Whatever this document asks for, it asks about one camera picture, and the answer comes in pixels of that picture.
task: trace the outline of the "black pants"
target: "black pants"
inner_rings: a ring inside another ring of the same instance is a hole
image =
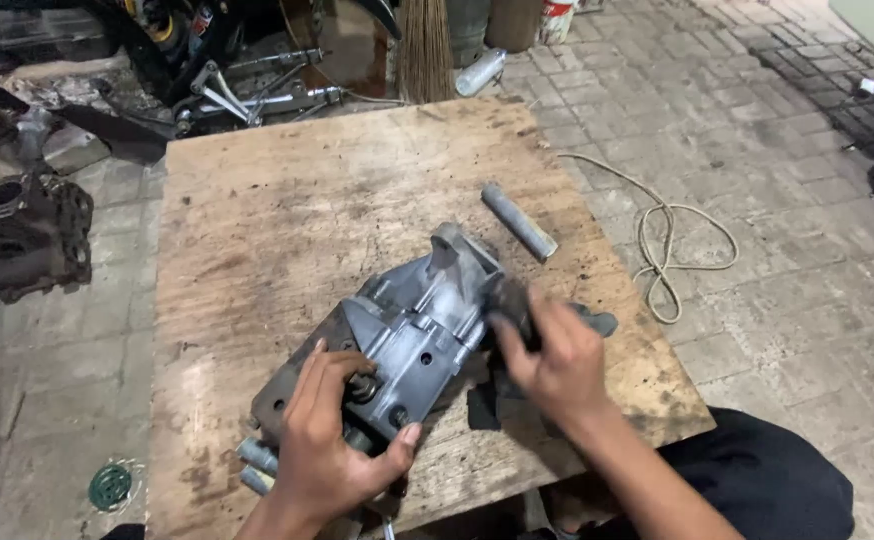
[[[846,539],[853,486],[795,433],[737,410],[711,407],[717,428],[660,455],[749,540]],[[584,538],[637,538],[621,516]]]

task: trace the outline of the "right hand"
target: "right hand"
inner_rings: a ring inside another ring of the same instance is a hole
[[[533,285],[527,296],[540,352],[527,352],[502,315],[491,314],[490,322],[511,379],[570,435],[613,407],[604,387],[604,339],[566,303],[545,298]]]

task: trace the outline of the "hand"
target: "hand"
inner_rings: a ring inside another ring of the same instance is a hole
[[[264,500],[281,518],[280,533],[316,534],[330,520],[382,493],[413,465],[419,423],[405,426],[377,458],[344,442],[344,385],[354,372],[372,371],[373,363],[361,353],[327,352],[323,339],[303,363],[283,413],[276,481]]]
[[[543,297],[532,285],[527,295],[540,352],[527,352],[502,315],[491,314],[490,322],[511,379],[572,437],[576,429],[592,425],[593,416],[612,409],[604,387],[604,339],[566,303]]]

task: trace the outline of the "rope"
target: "rope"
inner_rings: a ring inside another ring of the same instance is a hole
[[[680,296],[677,294],[677,291],[674,289],[673,285],[670,282],[670,276],[667,275],[667,270],[726,270],[737,262],[737,259],[740,256],[740,247],[737,245],[736,238],[733,237],[733,234],[731,234],[731,232],[727,230],[726,227],[724,227],[720,222],[718,222],[716,219],[714,219],[703,210],[687,204],[673,204],[666,202],[660,198],[656,191],[654,191],[645,183],[641,182],[636,178],[628,176],[607,165],[606,163],[598,161],[597,159],[594,159],[593,157],[590,157],[588,155],[582,155],[580,153],[558,153],[558,156],[561,158],[574,158],[575,160],[583,160],[589,164],[609,171],[616,176],[623,178],[634,186],[640,188],[644,193],[649,195],[651,199],[657,202],[656,206],[648,209],[640,217],[639,226],[636,233],[636,241],[637,245],[640,247],[640,252],[643,254],[643,258],[647,261],[647,264],[649,264],[649,266],[645,266],[638,270],[636,274],[634,274],[634,281],[636,281],[637,278],[648,272],[653,272],[655,274],[654,280],[650,284],[650,288],[647,289],[644,300],[647,302],[647,307],[650,308],[650,313],[653,313],[654,318],[657,319],[660,323],[663,323],[665,325],[672,325],[679,321],[681,315],[683,314],[683,304],[681,303]],[[731,242],[731,248],[733,249],[733,257],[731,258],[731,260],[729,262],[713,264],[709,266],[703,264],[672,264],[670,262],[670,258],[671,251],[673,251],[674,241],[674,209],[692,212],[695,215],[699,215],[706,219],[707,222],[710,223],[710,225],[717,227],[717,229],[724,235],[724,237],[727,237],[727,240],[730,240]],[[647,218],[657,211],[663,212],[663,215],[667,219],[667,230],[666,234],[663,237],[663,261],[657,261],[657,259],[654,257],[654,254],[650,251],[650,246],[647,242]],[[663,287],[667,290],[667,293],[670,295],[670,298],[673,300],[674,306],[677,309],[677,313],[673,317],[665,317],[660,314],[660,312],[657,311],[657,309],[650,301],[651,295],[654,293],[657,285],[660,284],[663,284]]]

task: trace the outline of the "floor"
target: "floor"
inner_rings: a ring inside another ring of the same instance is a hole
[[[709,403],[784,425],[833,460],[855,486],[854,535],[871,538],[874,99],[846,98],[858,73],[874,78],[874,55],[822,0],[610,0],[575,17],[563,45],[511,55],[488,92],[532,104],[553,148],[728,226],[740,261],[675,272],[684,313],[664,331]],[[651,200],[565,166],[635,271]],[[163,177],[115,160],[79,173],[97,204],[93,283],[0,305],[0,538],[99,538],[144,520]],[[728,256],[703,221],[678,226],[679,262]],[[133,460],[138,480],[118,515],[86,498],[107,460]]]

